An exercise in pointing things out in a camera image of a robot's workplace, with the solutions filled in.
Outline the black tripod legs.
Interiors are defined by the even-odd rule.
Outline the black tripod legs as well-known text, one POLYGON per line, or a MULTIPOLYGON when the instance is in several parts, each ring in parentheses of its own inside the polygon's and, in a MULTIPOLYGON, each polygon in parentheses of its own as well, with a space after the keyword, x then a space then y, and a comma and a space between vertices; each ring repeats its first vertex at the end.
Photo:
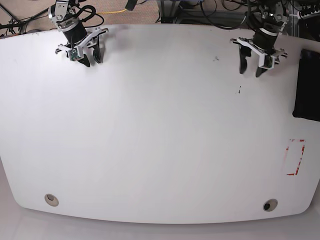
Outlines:
POLYGON ((0 10, 3 11, 9 17, 8 23, 0 25, 0 30, 5 30, 4 33, 0 34, 1 39, 26 34, 29 23, 47 17, 47 15, 45 14, 48 13, 48 9, 45 8, 44 10, 36 13, 35 15, 18 19, 3 4, 0 4, 0 10))

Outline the white power strip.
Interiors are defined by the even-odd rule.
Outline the white power strip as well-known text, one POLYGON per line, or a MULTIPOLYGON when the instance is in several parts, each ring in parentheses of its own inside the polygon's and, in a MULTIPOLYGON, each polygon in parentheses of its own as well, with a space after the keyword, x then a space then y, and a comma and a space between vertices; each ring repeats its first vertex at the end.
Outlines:
POLYGON ((306 5, 298 12, 297 18, 300 20, 306 20, 320 15, 320 5, 306 5))

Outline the aluminium frame post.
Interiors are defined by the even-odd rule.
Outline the aluminium frame post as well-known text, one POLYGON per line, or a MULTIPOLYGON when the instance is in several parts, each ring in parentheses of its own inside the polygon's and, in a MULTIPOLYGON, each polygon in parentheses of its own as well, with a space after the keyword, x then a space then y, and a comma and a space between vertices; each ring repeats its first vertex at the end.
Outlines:
POLYGON ((157 0, 161 24, 173 24, 178 19, 180 0, 157 0))

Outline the black T-shirt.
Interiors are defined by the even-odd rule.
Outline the black T-shirt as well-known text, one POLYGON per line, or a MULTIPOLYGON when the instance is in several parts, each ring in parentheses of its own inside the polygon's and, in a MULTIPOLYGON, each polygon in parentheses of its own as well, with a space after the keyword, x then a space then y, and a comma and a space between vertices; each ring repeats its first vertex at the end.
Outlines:
POLYGON ((320 120, 320 54, 300 52, 296 96, 292 115, 318 122, 320 120))

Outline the red tape rectangle marking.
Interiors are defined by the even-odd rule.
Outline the red tape rectangle marking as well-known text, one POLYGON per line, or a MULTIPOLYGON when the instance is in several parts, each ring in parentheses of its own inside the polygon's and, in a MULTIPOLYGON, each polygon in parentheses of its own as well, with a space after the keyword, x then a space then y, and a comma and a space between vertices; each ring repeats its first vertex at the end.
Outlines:
POLYGON ((283 171, 286 176, 296 176, 304 155, 306 141, 304 139, 290 139, 285 150, 283 171))

